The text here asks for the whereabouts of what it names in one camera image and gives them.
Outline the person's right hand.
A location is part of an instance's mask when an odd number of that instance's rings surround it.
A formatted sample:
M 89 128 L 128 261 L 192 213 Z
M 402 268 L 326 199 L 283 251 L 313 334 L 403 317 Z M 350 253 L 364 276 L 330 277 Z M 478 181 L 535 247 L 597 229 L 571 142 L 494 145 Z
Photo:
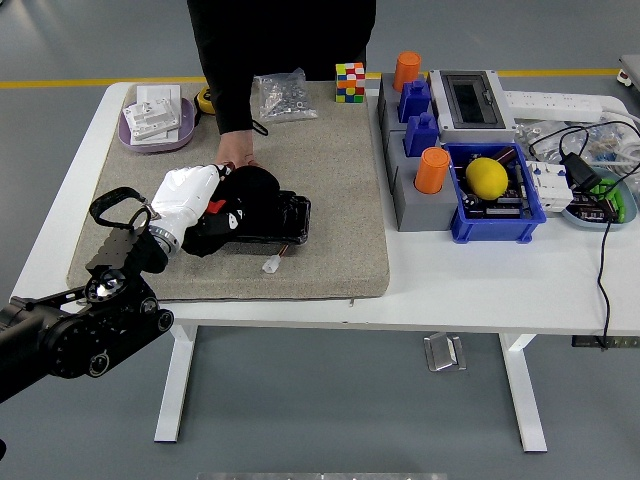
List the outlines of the person's right hand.
M 257 166 L 258 163 L 254 155 L 253 131 L 242 130 L 222 134 L 215 163 L 233 168 Z

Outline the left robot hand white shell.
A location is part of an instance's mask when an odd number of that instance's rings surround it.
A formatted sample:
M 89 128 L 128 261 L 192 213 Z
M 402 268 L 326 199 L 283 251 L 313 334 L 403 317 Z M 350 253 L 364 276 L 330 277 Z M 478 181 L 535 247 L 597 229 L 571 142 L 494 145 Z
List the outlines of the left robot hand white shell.
M 195 226 L 203 215 L 221 179 L 231 172 L 232 169 L 226 165 L 169 171 L 151 202 L 159 217 L 150 222 L 150 231 L 181 243 L 186 229 Z

